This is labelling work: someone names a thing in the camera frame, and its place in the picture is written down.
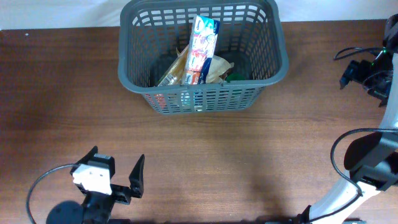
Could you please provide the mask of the spaghetti packet red ends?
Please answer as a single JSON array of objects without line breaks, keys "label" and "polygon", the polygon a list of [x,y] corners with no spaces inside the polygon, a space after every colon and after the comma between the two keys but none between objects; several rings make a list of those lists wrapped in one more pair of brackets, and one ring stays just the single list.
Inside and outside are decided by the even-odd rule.
[{"label": "spaghetti packet red ends", "polygon": [[[189,45],[187,45],[181,52],[179,52],[176,48],[177,58],[156,83],[156,86],[181,85],[181,80],[187,61],[188,49]],[[177,97],[177,94],[171,93],[166,94],[166,96],[167,99],[174,100]],[[163,110],[167,106],[164,94],[156,94],[155,98],[160,108]]]}]

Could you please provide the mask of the grey plastic basket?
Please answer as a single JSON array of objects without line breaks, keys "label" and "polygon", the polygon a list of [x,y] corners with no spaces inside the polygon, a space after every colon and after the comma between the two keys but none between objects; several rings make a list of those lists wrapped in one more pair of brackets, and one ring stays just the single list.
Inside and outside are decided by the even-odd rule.
[{"label": "grey plastic basket", "polygon": [[274,0],[130,1],[118,78],[161,114],[250,107],[289,69]]}]

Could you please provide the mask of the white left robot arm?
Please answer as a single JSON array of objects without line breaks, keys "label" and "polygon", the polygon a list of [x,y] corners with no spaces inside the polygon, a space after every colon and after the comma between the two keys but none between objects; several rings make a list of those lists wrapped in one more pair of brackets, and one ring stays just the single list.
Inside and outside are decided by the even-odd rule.
[{"label": "white left robot arm", "polygon": [[64,201],[54,206],[47,216],[47,223],[109,223],[116,203],[129,205],[133,197],[143,194],[142,155],[129,175],[130,186],[111,183],[115,173],[114,158],[98,153],[95,146],[73,164],[70,174],[73,183],[85,196],[82,203]]}]

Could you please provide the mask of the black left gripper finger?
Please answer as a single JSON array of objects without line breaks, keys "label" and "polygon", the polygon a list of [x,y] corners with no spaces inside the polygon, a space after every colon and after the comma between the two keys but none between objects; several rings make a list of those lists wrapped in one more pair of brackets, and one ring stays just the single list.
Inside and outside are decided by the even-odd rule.
[{"label": "black left gripper finger", "polygon": [[94,155],[97,153],[98,153],[98,147],[94,146],[85,156],[83,156],[79,161],[74,163],[74,165],[70,170],[70,174],[73,174],[81,164],[87,165],[88,161],[94,158]]},{"label": "black left gripper finger", "polygon": [[142,154],[129,175],[131,197],[134,198],[142,198],[144,194],[144,162],[145,155]]}]

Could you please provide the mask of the green lid jar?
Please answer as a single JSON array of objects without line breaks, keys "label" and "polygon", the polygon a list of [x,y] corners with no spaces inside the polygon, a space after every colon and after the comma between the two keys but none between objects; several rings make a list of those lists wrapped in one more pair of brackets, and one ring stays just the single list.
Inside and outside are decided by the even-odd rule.
[{"label": "green lid jar", "polygon": [[228,75],[225,79],[225,81],[228,83],[233,81],[243,81],[243,80],[246,80],[245,76],[240,75],[239,73],[232,73]]}]

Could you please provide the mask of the beige grain bag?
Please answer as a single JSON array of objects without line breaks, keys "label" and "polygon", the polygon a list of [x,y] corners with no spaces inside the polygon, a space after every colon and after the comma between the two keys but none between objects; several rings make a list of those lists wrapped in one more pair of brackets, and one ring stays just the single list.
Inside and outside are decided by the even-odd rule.
[{"label": "beige grain bag", "polygon": [[[176,48],[176,53],[178,58],[182,59],[184,62],[186,61],[186,51],[188,46],[186,46],[182,52],[180,52],[178,50],[178,48]],[[219,56],[214,56],[211,64],[210,64],[210,69],[208,72],[208,75],[206,77],[206,83],[221,83],[223,82],[223,80],[225,79],[225,77],[227,76],[227,74],[232,71],[234,67],[234,62],[229,63],[227,60],[225,60],[224,58],[221,58]],[[178,75],[178,81],[177,84],[182,84],[182,68],[179,68],[179,72],[180,74]]]}]

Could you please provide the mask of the Kleenex tissue multipack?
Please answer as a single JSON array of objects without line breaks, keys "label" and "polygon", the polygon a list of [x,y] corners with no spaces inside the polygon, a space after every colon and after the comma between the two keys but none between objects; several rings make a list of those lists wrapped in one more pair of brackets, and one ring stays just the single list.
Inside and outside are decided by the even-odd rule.
[{"label": "Kleenex tissue multipack", "polygon": [[219,28],[219,21],[204,16],[194,17],[182,85],[206,83],[216,48]]}]

